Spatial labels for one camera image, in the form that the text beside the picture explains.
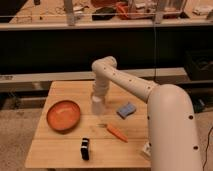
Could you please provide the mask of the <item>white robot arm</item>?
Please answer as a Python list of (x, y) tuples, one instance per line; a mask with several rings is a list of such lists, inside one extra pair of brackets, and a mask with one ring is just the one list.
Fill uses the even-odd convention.
[(112, 81), (147, 104), (151, 171), (203, 171), (194, 109), (185, 90), (119, 71), (112, 56), (94, 61), (92, 71), (92, 98), (105, 104)]

